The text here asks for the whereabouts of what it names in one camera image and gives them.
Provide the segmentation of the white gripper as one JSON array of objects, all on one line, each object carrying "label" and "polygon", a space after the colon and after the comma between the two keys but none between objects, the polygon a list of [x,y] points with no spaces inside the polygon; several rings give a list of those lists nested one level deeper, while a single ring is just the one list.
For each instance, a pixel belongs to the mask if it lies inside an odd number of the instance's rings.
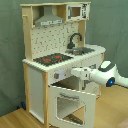
[{"label": "white gripper", "polygon": [[81,80],[93,81],[94,73],[95,73],[95,69],[91,69],[89,67],[73,68],[71,70],[71,74],[80,78]]}]

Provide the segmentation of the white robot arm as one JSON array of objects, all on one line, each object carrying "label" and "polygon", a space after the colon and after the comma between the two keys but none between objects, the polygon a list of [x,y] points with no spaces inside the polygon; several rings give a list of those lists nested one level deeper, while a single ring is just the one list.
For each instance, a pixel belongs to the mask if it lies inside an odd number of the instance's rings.
[{"label": "white robot arm", "polygon": [[105,87],[119,85],[128,88],[128,78],[122,77],[118,72],[117,65],[111,61],[104,61],[97,69],[73,68],[71,74],[81,80],[92,81]]}]

